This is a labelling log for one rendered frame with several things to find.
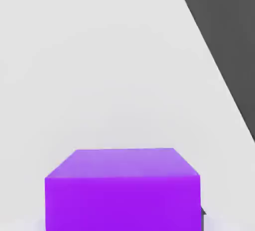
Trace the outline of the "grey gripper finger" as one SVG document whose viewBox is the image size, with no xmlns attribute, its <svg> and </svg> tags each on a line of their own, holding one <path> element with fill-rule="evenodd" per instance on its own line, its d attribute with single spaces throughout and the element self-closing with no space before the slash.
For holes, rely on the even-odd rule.
<svg viewBox="0 0 255 231">
<path fill-rule="evenodd" d="M 203 208 L 201 208 L 201 231 L 215 231 L 213 218 L 207 215 Z"/>
</svg>

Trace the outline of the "small purple cube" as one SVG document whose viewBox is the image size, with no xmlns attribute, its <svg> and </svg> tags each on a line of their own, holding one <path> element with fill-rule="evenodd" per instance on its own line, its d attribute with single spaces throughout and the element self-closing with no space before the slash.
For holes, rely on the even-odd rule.
<svg viewBox="0 0 255 231">
<path fill-rule="evenodd" d="M 200 175 L 173 148 L 76 150 L 44 184 L 46 231 L 202 231 Z"/>
</svg>

